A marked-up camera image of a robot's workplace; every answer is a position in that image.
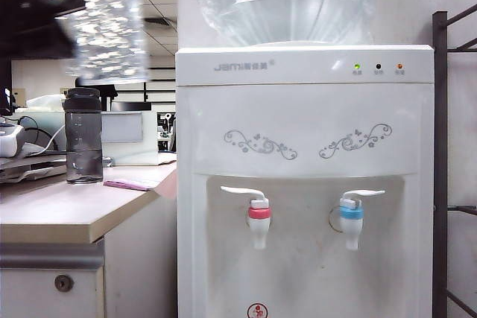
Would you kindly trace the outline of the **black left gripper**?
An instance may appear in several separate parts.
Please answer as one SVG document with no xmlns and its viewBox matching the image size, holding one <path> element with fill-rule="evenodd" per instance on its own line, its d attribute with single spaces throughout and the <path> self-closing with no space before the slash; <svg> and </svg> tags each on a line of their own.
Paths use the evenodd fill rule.
<svg viewBox="0 0 477 318">
<path fill-rule="evenodd" d="M 85 0 L 58 0 L 51 4 L 1 5 L 2 58 L 69 58 L 73 56 L 71 39 L 56 20 L 86 9 Z"/>
</svg>

